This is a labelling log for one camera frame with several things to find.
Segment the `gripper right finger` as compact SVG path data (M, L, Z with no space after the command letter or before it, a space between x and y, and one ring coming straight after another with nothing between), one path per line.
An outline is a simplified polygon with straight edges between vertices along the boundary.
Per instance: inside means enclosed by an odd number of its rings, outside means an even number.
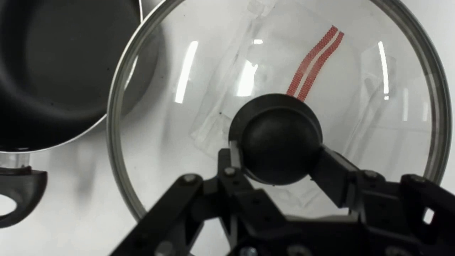
M341 154L322 145L312 180L339 208L355 219L331 253L340 256L455 256L455 195L428 179L405 174L387 181L359 170Z

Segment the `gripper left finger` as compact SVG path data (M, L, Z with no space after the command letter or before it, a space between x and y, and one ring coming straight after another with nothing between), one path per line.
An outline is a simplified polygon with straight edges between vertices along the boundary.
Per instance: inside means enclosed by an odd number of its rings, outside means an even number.
M205 221L217 218L230 246L226 256L285 256L285 219L242 173L236 142L218 153L218 173L179 177L110 256L188 256Z

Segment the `glass pot lid black knob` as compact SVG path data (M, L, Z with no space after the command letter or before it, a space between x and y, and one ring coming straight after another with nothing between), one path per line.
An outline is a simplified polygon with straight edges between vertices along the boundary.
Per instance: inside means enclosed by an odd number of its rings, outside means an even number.
M398 176L387 180L412 173L440 184L452 130L440 58L403 0L369 1L401 33L395 88L374 129L385 129L380 139L389 160L396 161ZM136 221L177 177L215 175L218 152L211 158L196 149L189 133L217 58L229 45L224 37L234 32L248 5L249 0L163 0L127 44L109 93L107 144L117 186Z

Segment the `black pot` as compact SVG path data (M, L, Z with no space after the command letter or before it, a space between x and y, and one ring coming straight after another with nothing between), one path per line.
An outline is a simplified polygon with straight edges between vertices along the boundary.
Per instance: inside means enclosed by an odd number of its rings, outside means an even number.
M67 144L107 115L141 0L0 0L0 155Z

